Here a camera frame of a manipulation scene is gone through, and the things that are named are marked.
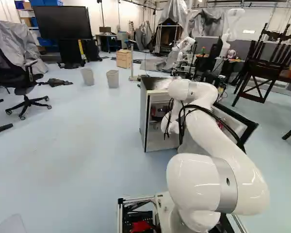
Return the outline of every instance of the black bag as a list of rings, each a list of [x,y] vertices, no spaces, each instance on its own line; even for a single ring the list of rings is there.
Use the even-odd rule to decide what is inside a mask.
[[[89,62],[102,61],[101,57],[99,56],[99,49],[95,40],[83,40],[82,46],[84,54]]]
[[[60,80],[60,79],[49,79],[45,83],[41,82],[38,84],[39,84],[39,86],[49,84],[51,87],[56,87],[56,86],[61,86],[61,85],[72,85],[73,83],[68,82],[68,81],[64,81],[64,80]]]

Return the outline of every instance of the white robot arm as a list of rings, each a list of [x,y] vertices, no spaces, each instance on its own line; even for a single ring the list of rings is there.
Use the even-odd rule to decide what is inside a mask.
[[[169,133],[179,133],[175,120],[182,108],[180,101],[211,110],[218,95],[213,85],[189,80],[172,81],[168,91],[175,99]],[[163,132],[167,119],[168,114],[162,120]],[[181,153],[168,163],[168,190],[183,222],[195,232],[205,232],[217,223],[220,213],[262,212],[269,204],[269,190],[250,158],[203,111],[189,113],[186,127],[210,156]]]

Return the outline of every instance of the red component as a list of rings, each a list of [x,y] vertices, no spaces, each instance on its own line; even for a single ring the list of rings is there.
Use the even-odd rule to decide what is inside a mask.
[[[132,225],[133,227],[130,233],[144,232],[146,230],[152,229],[152,227],[148,224],[147,221],[133,222]]]
[[[154,106],[151,107],[151,116],[155,116],[156,108]]]
[[[220,121],[217,121],[217,125],[219,126],[220,129],[224,128],[223,124]]]

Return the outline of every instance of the small bottle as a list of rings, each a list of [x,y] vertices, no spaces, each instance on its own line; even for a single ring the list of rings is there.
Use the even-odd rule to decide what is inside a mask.
[[[206,48],[206,47],[202,47],[202,51],[201,51],[201,54],[202,54],[202,55],[205,54],[205,48]]]

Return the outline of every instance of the small trash can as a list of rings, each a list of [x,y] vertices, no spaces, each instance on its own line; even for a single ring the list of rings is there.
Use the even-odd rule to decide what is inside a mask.
[[[92,86],[95,84],[94,74],[93,74],[92,69],[90,69],[90,68],[81,69],[81,74],[82,74],[84,82],[87,86]]]
[[[109,88],[118,88],[118,70],[109,70],[107,73],[108,85]]]

